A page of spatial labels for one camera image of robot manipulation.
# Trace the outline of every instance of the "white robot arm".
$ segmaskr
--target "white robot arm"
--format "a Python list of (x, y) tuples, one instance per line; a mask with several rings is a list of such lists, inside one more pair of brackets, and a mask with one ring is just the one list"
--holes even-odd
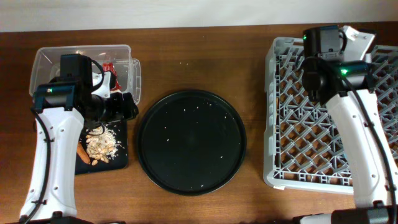
[[(343, 34), (340, 47), (339, 33)], [(345, 26), (304, 31), (303, 86), (326, 105), (344, 145), (357, 209), (303, 217), (312, 223), (395, 223), (398, 169), (381, 126), (366, 54), (374, 34)]]
[[(91, 63), (101, 74), (92, 72)], [(131, 93), (110, 91), (115, 85), (115, 74), (104, 72), (89, 57), (73, 54), (61, 56), (59, 77), (38, 86), (32, 108), (37, 123), (35, 161), (20, 222), (90, 223), (75, 218), (75, 162), (82, 129), (104, 129), (103, 123), (138, 114)]]

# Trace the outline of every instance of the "black round tray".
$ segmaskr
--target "black round tray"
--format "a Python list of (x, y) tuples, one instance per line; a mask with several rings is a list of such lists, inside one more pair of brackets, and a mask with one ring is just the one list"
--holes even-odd
[(201, 195), (222, 187), (238, 171), (246, 132), (236, 110), (221, 97), (180, 91), (146, 113), (137, 152), (158, 186), (180, 195)]

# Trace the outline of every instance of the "red package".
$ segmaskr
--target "red package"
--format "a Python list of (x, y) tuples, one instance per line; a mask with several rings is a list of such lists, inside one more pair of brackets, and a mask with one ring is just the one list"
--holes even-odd
[(114, 76), (116, 77), (116, 84), (115, 84), (114, 88), (111, 89), (111, 91), (114, 91), (114, 90), (121, 90), (122, 87), (119, 85), (119, 82), (118, 82), (118, 74), (116, 73), (116, 71), (115, 71), (115, 69), (114, 69), (114, 67), (113, 67), (113, 63), (103, 63), (103, 64), (102, 64), (102, 67), (104, 68), (104, 72), (110, 71), (110, 72), (112, 72), (112, 73), (114, 74)]

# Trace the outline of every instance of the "wooden surface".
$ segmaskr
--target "wooden surface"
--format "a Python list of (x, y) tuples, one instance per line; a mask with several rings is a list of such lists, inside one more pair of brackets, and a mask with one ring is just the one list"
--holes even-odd
[[(18, 221), (35, 154), (29, 82), (40, 47), (128, 44), (141, 61), (140, 115), (128, 122), (129, 142), (148, 108), (163, 96), (202, 89), (230, 102), (243, 119), (246, 158), (216, 192), (183, 197), (156, 186), (129, 145), (126, 169), (75, 178), (78, 217), (92, 222), (251, 223), (354, 207), (349, 195), (275, 190), (262, 179), (266, 127), (265, 57), (276, 37), (301, 37), (316, 25), (189, 29), (89, 30), (0, 34), (0, 222)], [(376, 29), (379, 44), (398, 45), (398, 23), (355, 24)]]

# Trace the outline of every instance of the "clear plastic container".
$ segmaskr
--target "clear plastic container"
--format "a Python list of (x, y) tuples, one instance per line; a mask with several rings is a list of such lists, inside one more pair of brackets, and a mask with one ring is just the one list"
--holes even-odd
[[(118, 74), (118, 82), (123, 93), (130, 92), (136, 104), (141, 97), (141, 66), (137, 59), (131, 58), (128, 45), (87, 45), (70, 47), (43, 47), (36, 53), (30, 76), (29, 93), (33, 96), (40, 84), (48, 83), (60, 75), (60, 59), (64, 54), (82, 54), (96, 60), (99, 64), (113, 63)], [(93, 64), (93, 72), (99, 73)]]

